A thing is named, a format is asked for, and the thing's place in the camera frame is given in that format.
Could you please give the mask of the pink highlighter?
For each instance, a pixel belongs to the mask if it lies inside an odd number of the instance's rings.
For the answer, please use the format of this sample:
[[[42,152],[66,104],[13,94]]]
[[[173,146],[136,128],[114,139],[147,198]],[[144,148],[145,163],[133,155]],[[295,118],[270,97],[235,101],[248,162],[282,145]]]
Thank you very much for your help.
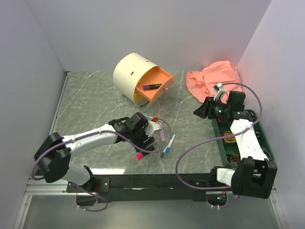
[[[143,157],[145,157],[146,156],[146,154],[145,153],[138,153],[137,155],[136,155],[136,158],[137,158],[137,160],[141,160]]]

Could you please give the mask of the lilac correction tape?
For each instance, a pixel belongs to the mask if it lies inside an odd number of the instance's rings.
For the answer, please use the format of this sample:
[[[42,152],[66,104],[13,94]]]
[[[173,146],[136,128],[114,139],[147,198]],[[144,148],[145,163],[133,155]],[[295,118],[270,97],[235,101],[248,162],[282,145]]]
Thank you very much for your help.
[[[166,142],[166,137],[163,129],[160,131],[160,139],[162,142]]]

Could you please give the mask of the blue capped marker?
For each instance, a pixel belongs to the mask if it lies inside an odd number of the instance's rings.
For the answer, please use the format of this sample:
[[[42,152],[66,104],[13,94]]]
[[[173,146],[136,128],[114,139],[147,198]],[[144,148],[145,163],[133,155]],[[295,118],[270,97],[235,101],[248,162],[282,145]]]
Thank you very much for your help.
[[[170,151],[170,149],[171,149],[171,147],[172,147],[172,145],[173,145],[173,142],[174,142],[175,138],[176,138],[176,134],[173,134],[173,136],[172,136],[172,138],[171,138],[169,144],[167,145],[167,148],[166,148],[166,150],[165,150],[165,153],[169,153],[169,151]]]

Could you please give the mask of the purple highlighter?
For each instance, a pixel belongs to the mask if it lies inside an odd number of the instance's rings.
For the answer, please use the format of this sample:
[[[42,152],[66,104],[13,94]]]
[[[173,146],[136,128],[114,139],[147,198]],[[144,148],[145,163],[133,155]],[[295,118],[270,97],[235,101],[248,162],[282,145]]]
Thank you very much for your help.
[[[162,86],[162,84],[149,84],[149,85],[143,85],[142,89],[144,91],[156,90],[156,89],[159,89],[161,86]]]

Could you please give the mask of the round cream drawer cabinet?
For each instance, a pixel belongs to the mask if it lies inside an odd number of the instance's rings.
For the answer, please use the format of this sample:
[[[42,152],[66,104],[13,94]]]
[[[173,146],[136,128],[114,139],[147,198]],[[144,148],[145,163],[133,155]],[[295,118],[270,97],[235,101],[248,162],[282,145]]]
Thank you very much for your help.
[[[157,64],[137,53],[125,56],[114,69],[116,89],[137,105],[153,104],[175,82],[176,78]],[[159,89],[144,91],[143,85],[162,84]]]

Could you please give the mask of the green capped marker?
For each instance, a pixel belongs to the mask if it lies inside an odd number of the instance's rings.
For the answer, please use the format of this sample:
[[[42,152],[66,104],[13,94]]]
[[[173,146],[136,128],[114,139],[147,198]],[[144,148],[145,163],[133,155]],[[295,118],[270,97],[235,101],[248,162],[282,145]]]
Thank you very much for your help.
[[[170,144],[168,144],[168,145],[164,148],[164,150],[161,152],[160,158],[163,158],[164,155],[165,155],[166,153],[168,153],[169,151],[170,151]]]

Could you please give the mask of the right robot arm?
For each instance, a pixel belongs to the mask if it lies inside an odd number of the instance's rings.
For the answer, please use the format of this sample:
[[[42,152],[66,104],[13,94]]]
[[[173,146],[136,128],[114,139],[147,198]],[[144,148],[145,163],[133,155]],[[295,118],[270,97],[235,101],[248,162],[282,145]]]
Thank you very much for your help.
[[[206,97],[204,103],[194,111],[200,118],[221,118],[230,125],[240,154],[236,169],[220,167],[210,176],[209,184],[220,190],[225,184],[235,195],[269,198],[277,173],[277,165],[269,160],[257,140],[253,119],[244,110],[245,93],[231,91],[227,103]]]

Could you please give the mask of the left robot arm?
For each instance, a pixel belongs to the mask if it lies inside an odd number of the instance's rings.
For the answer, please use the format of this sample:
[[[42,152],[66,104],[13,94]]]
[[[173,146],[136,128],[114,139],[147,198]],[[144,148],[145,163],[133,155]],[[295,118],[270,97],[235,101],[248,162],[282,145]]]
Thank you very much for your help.
[[[89,192],[95,187],[93,174],[88,166],[73,164],[71,160],[74,157],[100,146],[124,141],[130,142],[137,151],[142,151],[154,142],[153,135],[160,130],[157,122],[149,121],[136,112],[131,117],[113,119],[84,133],[66,136],[52,133],[36,152],[35,165],[47,183],[63,179]]]

